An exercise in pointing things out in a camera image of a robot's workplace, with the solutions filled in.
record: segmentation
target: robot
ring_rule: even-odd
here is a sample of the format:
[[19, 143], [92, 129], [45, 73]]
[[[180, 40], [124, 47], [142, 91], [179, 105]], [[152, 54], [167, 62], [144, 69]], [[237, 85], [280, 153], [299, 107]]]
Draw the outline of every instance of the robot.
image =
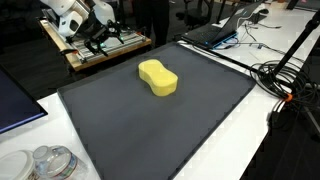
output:
[[113, 8], [100, 0], [40, 0], [59, 16], [58, 33], [68, 43], [81, 36], [84, 45], [93, 53], [108, 56], [101, 48], [109, 38], [121, 38], [120, 23], [116, 22]]

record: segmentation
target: table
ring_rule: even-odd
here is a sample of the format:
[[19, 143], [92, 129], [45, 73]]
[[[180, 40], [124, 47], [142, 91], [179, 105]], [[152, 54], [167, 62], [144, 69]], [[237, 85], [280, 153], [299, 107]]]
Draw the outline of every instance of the table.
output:
[[[284, 46], [282, 49], [284, 51], [290, 47], [299, 35], [297, 32], [301, 32], [306, 22], [313, 15], [312, 12], [300, 10], [284, 11], [274, 6], [270, 7], [270, 11], [270, 17], [266, 18], [266, 21], [270, 18], [273, 19], [272, 23], [281, 22], [283, 29], [287, 29], [288, 31], [273, 30], [272, 33], [277, 35], [270, 36], [269, 38], [263, 38], [262, 35], [265, 31], [268, 32], [271, 30], [264, 29], [260, 34], [258, 31], [252, 33], [255, 33], [255, 36], [259, 38], [259, 40], [263, 40], [262, 42], [267, 43], [271, 47], [280, 49]], [[300, 17], [300, 13], [304, 15], [303, 18], [300, 18], [301, 25], [296, 24], [294, 27], [288, 27], [290, 23], [286, 22], [290, 22], [291, 16], [295, 16], [294, 19], [296, 20]], [[299, 50], [300, 54], [298, 55], [300, 58], [307, 58], [316, 41], [316, 39], [313, 40], [313, 38], [319, 37], [319, 34], [318, 28], [310, 35], [308, 41], [303, 45], [304, 48]], [[281, 36], [292, 40], [286, 41], [286, 43], [283, 44], [278, 43], [279, 41], [277, 39]], [[240, 50], [229, 49], [223, 51], [223, 53], [233, 58], [238, 57], [238, 60], [244, 61], [248, 65], [257, 61], [255, 58], [246, 60], [252, 56], [252, 52], [258, 51], [256, 48], [249, 46], [243, 46], [241, 48], [248, 52], [244, 53]], [[259, 51], [265, 51], [264, 54], [266, 54], [266, 56], [269, 54], [269, 51], [266, 49]], [[208, 54], [204, 55], [248, 74], [243, 68], [211, 57]], [[268, 132], [267, 119], [269, 112], [271, 112], [277, 102], [277, 98], [268, 95], [261, 88], [255, 87], [207, 139], [175, 179], [239, 179]], [[89, 166], [90, 178], [88, 179], [99, 179], [58, 95], [53, 94], [48, 96], [39, 100], [39, 103], [48, 111], [49, 115], [0, 135], [0, 157], [20, 149], [33, 151], [41, 145], [64, 145]]]
[[[59, 51], [64, 50], [64, 49], [70, 49], [70, 46], [68, 46], [68, 44], [54, 30], [53, 26], [48, 21], [41, 20], [39, 22], [39, 24], [42, 27], [42, 29], [45, 31], [45, 33], [47, 33], [49, 35], [49, 37], [53, 40], [53, 42], [57, 45], [57, 47], [59, 48]], [[85, 63], [81, 63], [81, 61], [79, 60], [79, 57], [77, 57], [76, 55], [74, 55], [72, 53], [65, 55], [65, 58], [74, 71], [80, 71], [82, 69], [94, 66], [94, 65], [99, 64], [101, 62], [113, 59], [113, 58], [118, 57], [120, 55], [123, 55], [123, 54], [129, 53], [129, 52], [135, 51], [137, 49], [146, 47], [150, 44], [151, 44], [151, 39], [146, 38], [145, 41], [141, 41], [139, 43], [132, 44], [129, 47], [119, 48], [118, 50], [110, 53], [108, 55], [108, 57], [101, 56], [98, 59], [95, 59], [93, 61], [88, 61]]]

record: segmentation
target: sponge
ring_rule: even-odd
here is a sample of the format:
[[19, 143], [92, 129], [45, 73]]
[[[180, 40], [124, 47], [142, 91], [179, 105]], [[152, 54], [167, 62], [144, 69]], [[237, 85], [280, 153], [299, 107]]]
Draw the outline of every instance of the sponge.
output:
[[147, 82], [156, 96], [167, 96], [175, 92], [178, 76], [166, 69], [156, 59], [150, 59], [139, 64], [139, 76]]

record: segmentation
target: gray mat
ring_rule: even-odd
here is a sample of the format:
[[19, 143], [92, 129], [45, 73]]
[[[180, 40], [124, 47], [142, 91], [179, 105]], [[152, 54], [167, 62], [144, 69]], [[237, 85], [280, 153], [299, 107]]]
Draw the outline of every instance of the gray mat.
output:
[[[139, 79], [139, 62], [150, 58], [178, 75], [174, 94], [157, 97]], [[169, 44], [58, 92], [102, 179], [164, 180], [176, 175], [254, 84]]]

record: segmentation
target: floor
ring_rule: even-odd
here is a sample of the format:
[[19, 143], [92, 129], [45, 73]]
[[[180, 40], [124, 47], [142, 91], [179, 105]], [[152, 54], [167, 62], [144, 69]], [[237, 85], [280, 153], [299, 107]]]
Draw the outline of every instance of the floor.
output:
[[[171, 23], [168, 41], [171, 41], [175, 34], [186, 31], [184, 23], [175, 17], [176, 12], [183, 10], [183, 1], [174, 1], [175, 3], [170, 6]], [[130, 11], [128, 4], [126, 8], [128, 13]], [[212, 21], [216, 18], [218, 9], [219, 4], [216, 3]], [[227, 17], [230, 10], [231, 7], [227, 6], [223, 17]], [[134, 26], [132, 17], [128, 17], [127, 20], [129, 25]], [[64, 60], [58, 54], [55, 45], [41, 36], [40, 31], [38, 33], [40, 35], [34, 36], [33, 40], [27, 39], [27, 42], [6, 47], [5, 53], [0, 55], [0, 64], [7, 68], [35, 99], [55, 93], [57, 88], [75, 81], [68, 74]], [[318, 83], [320, 83], [319, 62], [318, 56], [310, 56], [307, 62], [311, 66], [311, 77]], [[114, 64], [117, 63], [107, 63], [101, 68]], [[290, 111], [281, 112], [280, 119], [286, 122], [286, 126], [270, 130], [242, 179], [319, 179], [320, 143], [308, 133], [308, 122], [301, 114], [298, 116], [297, 113]]]

